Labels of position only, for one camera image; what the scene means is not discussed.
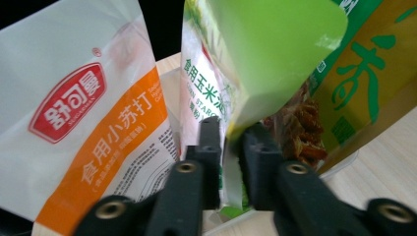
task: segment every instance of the wooden table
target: wooden table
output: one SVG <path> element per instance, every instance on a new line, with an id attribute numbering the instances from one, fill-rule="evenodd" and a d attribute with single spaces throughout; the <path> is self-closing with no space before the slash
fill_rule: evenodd
<path id="1" fill-rule="evenodd" d="M 180 54 L 157 62 L 159 74 L 180 66 Z M 362 147 L 353 163 L 327 181 L 343 201 L 365 208 L 369 199 L 389 198 L 417 210 L 417 108 Z M 271 212 L 251 211 L 206 235 L 276 235 Z M 56 235 L 35 225 L 32 235 Z"/>

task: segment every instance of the snack bag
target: snack bag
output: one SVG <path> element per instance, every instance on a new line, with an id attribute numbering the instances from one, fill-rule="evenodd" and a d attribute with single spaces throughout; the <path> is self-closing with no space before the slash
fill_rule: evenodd
<path id="1" fill-rule="evenodd" d="M 319 173 L 417 104 L 417 3 L 334 2 L 349 19 L 340 47 L 271 116 L 284 156 Z"/>
<path id="2" fill-rule="evenodd" d="M 225 206 L 242 205 L 240 135 L 291 97 L 337 48 L 346 25 L 343 11 L 327 0 L 186 0 L 182 154 L 197 144 L 199 123 L 218 116 Z"/>
<path id="3" fill-rule="evenodd" d="M 137 1 L 61 0 L 0 31 L 0 207 L 68 235 L 177 159 Z"/>

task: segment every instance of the plastic packaging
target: plastic packaging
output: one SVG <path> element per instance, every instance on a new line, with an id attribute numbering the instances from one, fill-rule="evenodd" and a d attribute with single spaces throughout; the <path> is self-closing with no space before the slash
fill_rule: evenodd
<path id="1" fill-rule="evenodd" d="M 163 186 L 178 153 L 137 1 L 58 1 L 0 54 L 1 208 L 69 235 L 99 198 Z"/>

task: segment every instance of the green snack bag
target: green snack bag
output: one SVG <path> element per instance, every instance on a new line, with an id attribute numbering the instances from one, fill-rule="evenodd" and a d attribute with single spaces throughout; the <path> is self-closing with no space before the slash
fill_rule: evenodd
<path id="1" fill-rule="evenodd" d="M 279 109 L 341 42 L 347 18 L 328 0 L 186 0 L 181 68 L 181 147 L 199 122 L 220 119 L 224 206 L 241 207 L 234 145 Z"/>

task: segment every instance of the red logo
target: red logo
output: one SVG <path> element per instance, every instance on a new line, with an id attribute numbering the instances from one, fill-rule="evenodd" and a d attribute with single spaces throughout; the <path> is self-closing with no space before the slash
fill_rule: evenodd
<path id="1" fill-rule="evenodd" d="M 91 63 L 65 77 L 42 101 L 29 130 L 56 144 L 70 133 L 106 89 L 99 63 Z"/>

